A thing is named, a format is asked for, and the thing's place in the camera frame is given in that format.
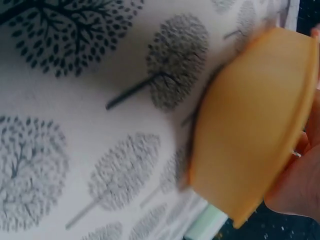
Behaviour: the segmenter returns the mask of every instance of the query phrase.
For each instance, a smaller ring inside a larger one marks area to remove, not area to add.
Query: tree pattern
[[[154,134],[136,133],[106,153],[91,173],[88,182],[93,201],[81,210],[65,228],[70,229],[96,205],[106,211],[127,206],[149,180],[158,162],[160,138]]]
[[[57,205],[69,170],[66,139],[52,120],[0,116],[0,229],[38,226]]]
[[[128,97],[150,87],[154,106],[173,111],[191,93],[206,62],[209,34],[192,14],[180,14],[160,25],[148,45],[148,77],[107,103],[110,110]]]
[[[187,223],[188,223],[188,218],[182,220],[181,223],[172,231],[170,239],[175,240],[176,237],[178,237],[180,233],[184,233],[184,230],[185,230]]]
[[[82,237],[81,240],[120,240],[122,228],[120,222],[114,222],[90,232],[88,236]]]
[[[166,203],[162,203],[150,210],[135,224],[131,230],[129,240],[146,239],[157,228],[161,219],[165,216],[166,210]]]
[[[244,1],[238,12],[237,29],[224,36],[225,40],[232,36],[236,37],[235,49],[237,52],[241,52],[247,45],[255,29],[256,15],[254,4],[250,0]]]
[[[141,208],[148,204],[159,191],[162,191],[163,194],[168,194],[179,187],[189,166],[187,161],[188,147],[189,144],[181,147],[174,156],[167,161],[159,178],[159,186],[141,202]]]
[[[2,0],[0,26],[31,68],[79,76],[115,51],[145,0]]]
[[[225,14],[230,11],[236,0],[211,0],[215,11],[218,14]]]

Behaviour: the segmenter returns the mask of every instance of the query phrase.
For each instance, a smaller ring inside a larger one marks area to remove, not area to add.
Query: finger
[[[311,147],[320,145],[320,90],[316,90],[311,113],[306,124],[306,134]]]
[[[304,131],[302,131],[301,136],[299,138],[299,141],[298,141],[294,151],[298,154],[303,155],[308,144],[309,144],[308,136]]]

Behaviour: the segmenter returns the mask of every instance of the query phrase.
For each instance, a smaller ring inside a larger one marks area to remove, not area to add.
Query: tree trunk print
[[[133,86],[132,88],[128,89],[127,91],[125,91],[124,93],[122,93],[120,96],[116,97],[115,99],[111,100],[107,105],[106,105],[106,109],[110,110],[113,107],[115,107],[117,104],[120,104],[122,101],[124,101],[125,99],[131,97],[132,95],[134,95],[135,93],[137,93],[138,91],[142,90],[143,88],[145,88],[146,86],[149,86],[152,82],[158,80],[159,78],[162,78],[162,81],[175,81],[175,78],[165,72],[158,72],[156,74],[154,74],[153,76],[147,78],[146,80],[142,81],[141,83]]]
[[[62,195],[69,170],[59,125],[38,118],[0,116],[0,229],[28,230]]]
[[[167,204],[163,203],[154,207],[144,215],[131,230],[129,240],[146,239],[159,225],[161,219],[165,216]]]
[[[110,110],[128,97],[150,87],[154,106],[173,111],[191,93],[204,68],[209,34],[192,14],[176,15],[160,25],[146,57],[148,77],[106,104]]]
[[[114,222],[107,226],[100,227],[94,232],[90,232],[88,236],[84,236],[81,240],[120,240],[122,236],[122,224]]]
[[[188,163],[188,146],[181,147],[168,160],[160,175],[159,186],[152,191],[141,203],[140,207],[144,208],[157,194],[162,192],[168,194],[179,187],[181,180],[185,177],[189,163]]]
[[[229,39],[235,36],[235,49],[241,52],[247,45],[256,24],[256,10],[250,0],[243,2],[237,16],[237,29],[227,33],[223,39]]]
[[[57,78],[100,63],[132,27],[144,0],[3,0],[0,26],[12,28],[16,49],[31,68]]]
[[[211,0],[217,14],[229,12],[236,0]]]
[[[65,226],[69,230],[91,209],[100,205],[106,211],[127,206],[150,179],[158,162],[159,136],[136,133],[120,141],[95,165],[88,183],[93,201]]]

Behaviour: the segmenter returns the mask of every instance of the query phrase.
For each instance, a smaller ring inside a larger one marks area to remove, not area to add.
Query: tree print fabric
[[[235,4],[236,0],[211,0],[218,14],[228,12]]]
[[[159,186],[141,202],[141,208],[148,204],[159,191],[163,194],[168,194],[174,189],[179,188],[180,181],[185,176],[188,168],[187,153],[188,149],[185,146],[181,147],[174,156],[168,160],[160,175]]]
[[[152,231],[156,229],[160,220],[164,217],[167,210],[167,204],[161,204],[150,210],[133,227],[129,240],[144,240]]]
[[[251,37],[255,24],[256,24],[256,10],[252,1],[246,0],[243,2],[237,16],[237,29],[224,36],[224,39],[228,39],[235,36],[235,48],[238,52],[241,52],[249,38]]]
[[[52,120],[0,116],[0,229],[28,230],[57,205],[69,169]]]
[[[31,68],[79,76],[117,49],[144,0],[3,0],[0,26]]]
[[[65,226],[69,229],[96,205],[116,211],[128,205],[149,180],[158,162],[160,139],[154,134],[129,135],[95,165],[88,183],[93,202]]]
[[[181,240],[202,94],[286,1],[0,0],[0,240]]]
[[[174,110],[188,95],[204,68],[208,50],[208,32],[192,14],[175,15],[160,25],[153,43],[148,45],[148,78],[107,103],[106,109],[150,87],[157,109]]]
[[[81,240],[120,240],[122,228],[120,222],[111,223],[98,228],[95,232],[90,232],[88,236],[82,237]]]

